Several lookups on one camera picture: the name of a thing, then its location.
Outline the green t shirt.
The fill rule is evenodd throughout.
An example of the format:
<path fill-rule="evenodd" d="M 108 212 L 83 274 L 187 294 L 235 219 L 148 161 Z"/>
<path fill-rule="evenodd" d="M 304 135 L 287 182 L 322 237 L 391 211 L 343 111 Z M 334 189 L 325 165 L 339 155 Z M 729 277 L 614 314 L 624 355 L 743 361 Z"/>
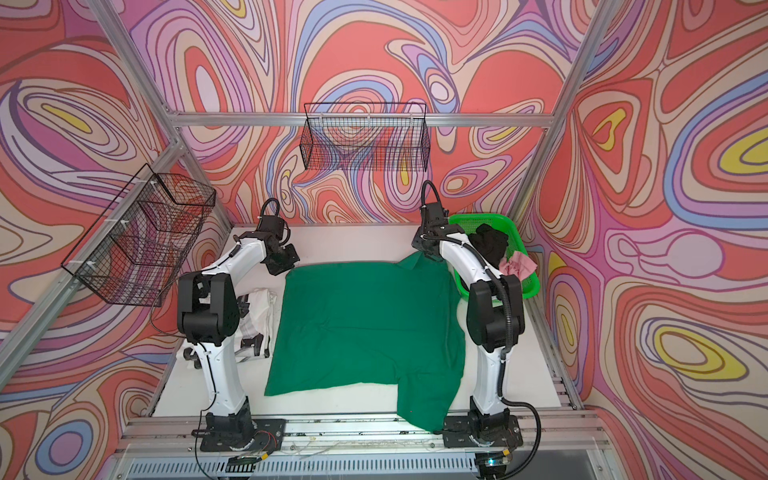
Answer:
<path fill-rule="evenodd" d="M 298 267 L 286 276 L 264 393 L 395 385 L 398 416 L 439 430 L 465 367 L 459 301 L 447 267 L 420 252 Z"/>

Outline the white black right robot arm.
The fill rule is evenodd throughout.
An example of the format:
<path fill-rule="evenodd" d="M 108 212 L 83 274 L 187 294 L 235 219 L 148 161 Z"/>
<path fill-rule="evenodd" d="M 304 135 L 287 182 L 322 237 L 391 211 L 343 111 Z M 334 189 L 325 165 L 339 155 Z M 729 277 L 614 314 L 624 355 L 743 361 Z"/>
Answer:
<path fill-rule="evenodd" d="M 433 192 L 435 200 L 428 200 Z M 437 188 L 425 180 L 420 193 L 420 225 L 412 246 L 427 258 L 446 262 L 469 288 L 465 324 L 477 347 L 476 383 L 467 414 L 468 435 L 480 446 L 497 442 L 513 450 L 521 437 L 504 399 L 507 356 L 524 331 L 521 282 L 503 275 L 471 244 L 468 235 L 448 219 Z"/>

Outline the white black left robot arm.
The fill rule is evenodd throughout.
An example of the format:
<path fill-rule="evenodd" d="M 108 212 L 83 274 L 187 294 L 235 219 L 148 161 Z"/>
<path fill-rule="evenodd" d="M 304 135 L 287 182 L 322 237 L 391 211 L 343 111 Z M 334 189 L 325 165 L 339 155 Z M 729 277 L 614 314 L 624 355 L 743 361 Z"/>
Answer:
<path fill-rule="evenodd" d="M 249 305 L 235 285 L 258 265 L 272 276 L 292 269 L 299 256 L 290 237 L 279 201 L 269 198 L 255 229 L 237 236 L 213 265 L 178 279 L 177 329 L 197 355 L 209 397 L 193 431 L 204 452 L 262 448 L 236 366 L 235 335 Z"/>

